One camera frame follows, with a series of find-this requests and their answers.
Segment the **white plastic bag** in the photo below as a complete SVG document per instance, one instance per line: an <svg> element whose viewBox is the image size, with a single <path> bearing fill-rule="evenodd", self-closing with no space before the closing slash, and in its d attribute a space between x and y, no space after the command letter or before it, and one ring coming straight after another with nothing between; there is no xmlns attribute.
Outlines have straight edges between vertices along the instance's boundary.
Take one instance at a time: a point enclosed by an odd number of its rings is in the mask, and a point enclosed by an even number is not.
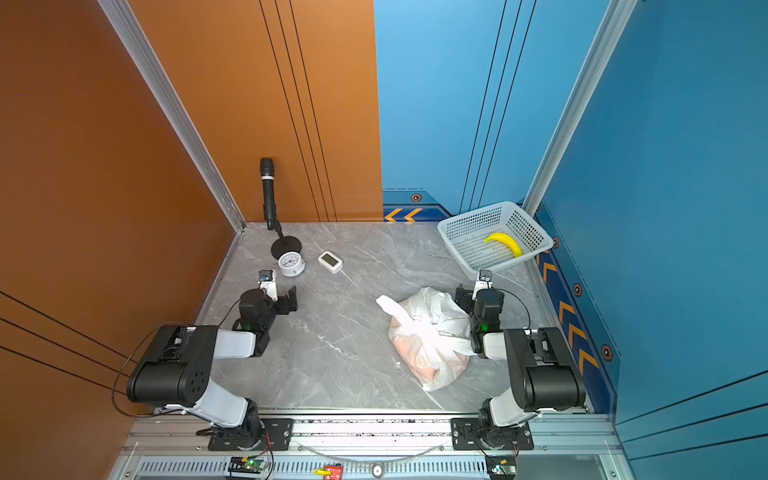
<svg viewBox="0 0 768 480"><path fill-rule="evenodd" d="M397 302L381 295L378 306L391 317L388 337L425 391L453 383L475 355L469 316L445 293L424 287Z"/></svg>

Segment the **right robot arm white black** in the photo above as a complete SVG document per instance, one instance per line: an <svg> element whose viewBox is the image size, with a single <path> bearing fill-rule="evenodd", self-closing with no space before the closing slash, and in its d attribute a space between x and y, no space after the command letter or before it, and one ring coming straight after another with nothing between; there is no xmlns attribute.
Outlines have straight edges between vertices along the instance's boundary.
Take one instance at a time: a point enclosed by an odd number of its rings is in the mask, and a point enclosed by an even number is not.
<svg viewBox="0 0 768 480"><path fill-rule="evenodd" d="M455 302L469 315L472 352L505 361L509 374L508 389L484 401L478 421L458 427L458 450L531 450L530 420L544 411L586 404L583 376L559 328L501 326L507 294L493 287L455 291Z"/></svg>

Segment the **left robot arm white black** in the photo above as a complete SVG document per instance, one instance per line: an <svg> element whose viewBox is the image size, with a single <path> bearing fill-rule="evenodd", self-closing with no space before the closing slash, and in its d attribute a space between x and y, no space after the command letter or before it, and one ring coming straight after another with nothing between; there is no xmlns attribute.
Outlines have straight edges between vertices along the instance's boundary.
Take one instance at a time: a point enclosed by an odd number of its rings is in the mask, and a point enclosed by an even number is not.
<svg viewBox="0 0 768 480"><path fill-rule="evenodd" d="M298 310L297 289L270 297L264 289L244 292L240 318L230 330L217 325L163 325L127 382L133 403L168 408L208 422L196 432L211 451L286 451L294 421L264 420L252 399L236 395L211 379L213 362L257 358L270 342L276 318Z"/></svg>

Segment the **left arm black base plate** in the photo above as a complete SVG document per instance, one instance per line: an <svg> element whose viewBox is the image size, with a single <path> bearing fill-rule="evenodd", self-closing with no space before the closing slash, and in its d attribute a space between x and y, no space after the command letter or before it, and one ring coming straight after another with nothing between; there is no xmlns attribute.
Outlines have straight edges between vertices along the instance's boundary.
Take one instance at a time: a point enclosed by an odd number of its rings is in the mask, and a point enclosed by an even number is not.
<svg viewBox="0 0 768 480"><path fill-rule="evenodd" d="M293 418L267 418L261 420L259 434L246 433L243 427L213 427L209 436L209 451L279 452L287 451L292 439Z"/></svg>

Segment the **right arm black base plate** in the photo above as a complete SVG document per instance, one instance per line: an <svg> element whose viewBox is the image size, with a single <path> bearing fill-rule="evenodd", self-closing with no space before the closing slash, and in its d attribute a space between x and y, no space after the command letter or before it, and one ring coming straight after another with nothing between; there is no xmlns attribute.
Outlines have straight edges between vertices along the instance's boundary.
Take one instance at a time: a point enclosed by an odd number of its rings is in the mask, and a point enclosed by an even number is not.
<svg viewBox="0 0 768 480"><path fill-rule="evenodd" d="M497 452L534 449L528 423L522 426L482 427L477 418L452 418L450 427L455 450Z"/></svg>

